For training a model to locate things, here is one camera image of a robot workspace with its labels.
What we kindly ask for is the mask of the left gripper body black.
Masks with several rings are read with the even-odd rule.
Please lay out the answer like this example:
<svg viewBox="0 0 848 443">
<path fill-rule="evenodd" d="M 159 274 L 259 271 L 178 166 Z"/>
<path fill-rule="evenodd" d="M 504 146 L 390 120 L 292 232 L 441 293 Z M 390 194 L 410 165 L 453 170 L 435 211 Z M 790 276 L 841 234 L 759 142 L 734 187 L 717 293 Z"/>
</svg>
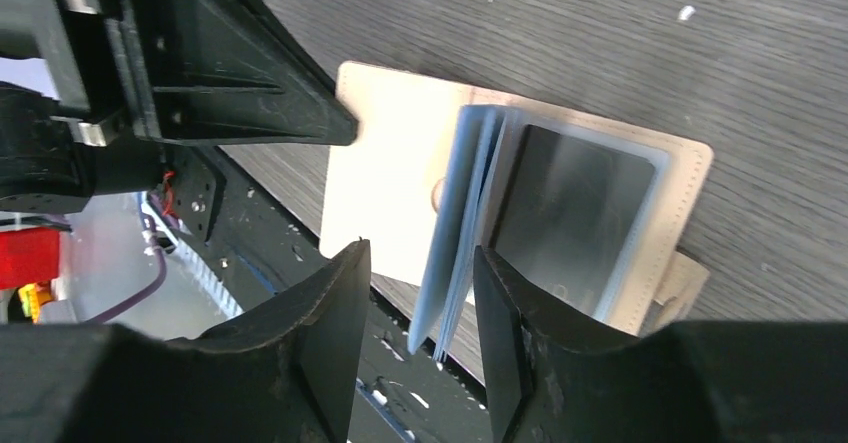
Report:
<svg viewBox="0 0 848 443">
<path fill-rule="evenodd" d="M 53 87 L 1 72 L 1 209 L 76 213 L 133 189 L 127 98 L 108 24 L 120 0 L 1 0 L 1 62 L 42 63 Z"/>
</svg>

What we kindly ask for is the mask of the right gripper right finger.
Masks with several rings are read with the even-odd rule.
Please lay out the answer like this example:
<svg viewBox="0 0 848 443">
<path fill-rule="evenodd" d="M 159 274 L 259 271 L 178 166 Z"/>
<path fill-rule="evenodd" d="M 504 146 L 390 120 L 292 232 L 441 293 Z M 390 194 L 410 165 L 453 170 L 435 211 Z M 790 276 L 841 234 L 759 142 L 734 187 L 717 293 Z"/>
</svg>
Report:
<svg viewBox="0 0 848 443">
<path fill-rule="evenodd" d="M 473 283 L 497 442 L 843 442 L 843 322 L 606 326 L 477 248 Z"/>
</svg>

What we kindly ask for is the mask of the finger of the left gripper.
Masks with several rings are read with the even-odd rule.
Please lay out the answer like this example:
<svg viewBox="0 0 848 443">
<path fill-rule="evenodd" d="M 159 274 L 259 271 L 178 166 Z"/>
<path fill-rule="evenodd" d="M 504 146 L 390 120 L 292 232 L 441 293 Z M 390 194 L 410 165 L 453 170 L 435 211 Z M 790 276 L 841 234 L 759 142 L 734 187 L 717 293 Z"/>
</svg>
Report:
<svg viewBox="0 0 848 443">
<path fill-rule="evenodd" d="M 329 75 L 262 0 L 117 0 L 107 22 L 134 133 L 206 146 L 351 144 Z"/>
</svg>

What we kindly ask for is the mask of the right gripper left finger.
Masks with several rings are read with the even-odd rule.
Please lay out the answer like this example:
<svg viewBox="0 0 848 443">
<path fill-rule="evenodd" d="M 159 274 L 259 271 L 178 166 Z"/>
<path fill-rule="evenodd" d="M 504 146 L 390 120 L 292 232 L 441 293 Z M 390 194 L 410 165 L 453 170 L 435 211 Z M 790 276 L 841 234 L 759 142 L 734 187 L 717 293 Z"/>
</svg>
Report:
<svg viewBox="0 0 848 443">
<path fill-rule="evenodd" d="M 5 442 L 343 442 L 370 244 L 194 339 L 122 325 L 5 325 Z"/>
</svg>

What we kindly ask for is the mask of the beige card holder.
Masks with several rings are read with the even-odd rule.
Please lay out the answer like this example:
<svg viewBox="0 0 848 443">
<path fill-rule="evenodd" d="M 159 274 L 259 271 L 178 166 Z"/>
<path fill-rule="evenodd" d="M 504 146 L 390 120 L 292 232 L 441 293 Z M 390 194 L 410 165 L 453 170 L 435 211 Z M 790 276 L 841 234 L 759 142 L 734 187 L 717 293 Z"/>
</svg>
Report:
<svg viewBox="0 0 848 443">
<path fill-rule="evenodd" d="M 375 273 L 419 289 L 407 345 L 444 359 L 466 304 L 471 259 L 494 249 L 513 165 L 527 126 L 598 131 L 668 152 L 670 162 L 634 239 L 608 318 L 632 335 L 685 316 L 708 270 L 678 241 L 713 160 L 705 143 L 468 84 L 348 61 L 338 99 L 358 119 L 355 141 L 331 150 L 320 250 L 372 245 Z"/>
</svg>

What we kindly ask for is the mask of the black credit card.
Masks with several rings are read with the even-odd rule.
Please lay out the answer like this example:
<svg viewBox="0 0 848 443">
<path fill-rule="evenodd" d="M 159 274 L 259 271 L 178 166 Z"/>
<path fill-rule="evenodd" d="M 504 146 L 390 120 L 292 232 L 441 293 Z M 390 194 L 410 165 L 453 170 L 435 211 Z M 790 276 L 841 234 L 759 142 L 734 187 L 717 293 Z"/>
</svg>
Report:
<svg viewBox="0 0 848 443">
<path fill-rule="evenodd" d="M 529 125 L 493 237 L 528 281 L 608 318 L 668 152 L 598 131 Z"/>
</svg>

